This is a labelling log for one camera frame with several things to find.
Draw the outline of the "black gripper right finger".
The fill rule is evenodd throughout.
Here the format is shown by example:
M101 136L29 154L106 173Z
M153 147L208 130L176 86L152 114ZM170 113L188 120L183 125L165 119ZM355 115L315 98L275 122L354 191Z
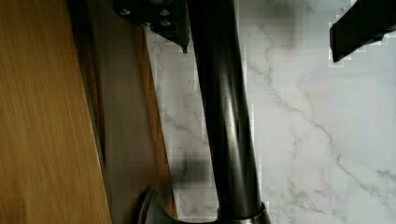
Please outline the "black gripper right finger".
M395 31L396 0L357 0L330 29L332 60L337 63L362 46Z

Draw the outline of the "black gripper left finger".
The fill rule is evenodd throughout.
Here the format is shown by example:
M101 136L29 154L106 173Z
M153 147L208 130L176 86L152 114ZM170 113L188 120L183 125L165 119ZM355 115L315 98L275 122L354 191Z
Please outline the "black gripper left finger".
M113 0L114 11L125 20L152 32L188 52L190 27L186 0Z

